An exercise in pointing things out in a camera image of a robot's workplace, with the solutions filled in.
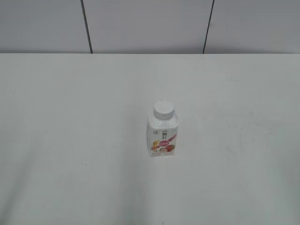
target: panel seam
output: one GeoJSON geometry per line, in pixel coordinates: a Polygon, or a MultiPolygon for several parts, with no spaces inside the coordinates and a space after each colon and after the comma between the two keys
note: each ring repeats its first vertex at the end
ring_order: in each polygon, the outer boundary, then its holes
{"type": "Polygon", "coordinates": [[[92,49],[92,43],[90,41],[90,32],[89,32],[89,27],[88,27],[88,21],[86,19],[86,14],[85,14],[85,9],[84,9],[84,3],[83,0],[80,0],[81,3],[81,8],[82,8],[82,14],[83,14],[83,19],[84,19],[84,25],[85,25],[85,30],[86,30],[86,35],[88,36],[88,42],[89,42],[89,47],[90,47],[90,53],[93,54],[93,49],[92,49]]]}
{"type": "Polygon", "coordinates": [[[207,25],[206,36],[205,36],[205,41],[204,41],[202,54],[204,54],[205,47],[206,47],[206,41],[207,41],[208,31],[210,29],[210,21],[211,21],[211,15],[212,15],[212,10],[214,8],[214,5],[215,5],[215,0],[212,0],[211,10],[210,10],[210,19],[208,20],[208,25],[207,25]]]}

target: product label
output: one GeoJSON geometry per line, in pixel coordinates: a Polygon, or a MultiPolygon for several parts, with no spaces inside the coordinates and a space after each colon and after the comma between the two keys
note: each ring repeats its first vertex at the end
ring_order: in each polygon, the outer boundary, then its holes
{"type": "Polygon", "coordinates": [[[147,144],[150,156],[174,155],[177,130],[178,127],[153,129],[148,124],[147,144]]]}

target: white bottle cap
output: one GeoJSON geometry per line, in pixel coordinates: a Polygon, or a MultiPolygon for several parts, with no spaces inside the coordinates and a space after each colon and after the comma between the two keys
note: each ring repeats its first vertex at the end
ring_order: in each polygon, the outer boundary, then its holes
{"type": "Polygon", "coordinates": [[[171,102],[160,100],[154,104],[153,114],[159,120],[170,120],[174,115],[174,106],[171,102]]]}

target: white tabletop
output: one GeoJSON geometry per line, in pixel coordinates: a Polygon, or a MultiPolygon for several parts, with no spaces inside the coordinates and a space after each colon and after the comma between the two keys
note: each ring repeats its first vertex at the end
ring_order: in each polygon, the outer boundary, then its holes
{"type": "Polygon", "coordinates": [[[300,55],[0,54],[0,106],[1,224],[300,224],[300,55]]]}

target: bottle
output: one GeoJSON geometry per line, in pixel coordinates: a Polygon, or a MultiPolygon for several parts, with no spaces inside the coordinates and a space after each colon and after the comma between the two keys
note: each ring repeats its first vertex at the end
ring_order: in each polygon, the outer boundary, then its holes
{"type": "Polygon", "coordinates": [[[151,157],[174,155],[178,118],[171,102],[161,100],[154,104],[148,116],[147,144],[151,157]]]}

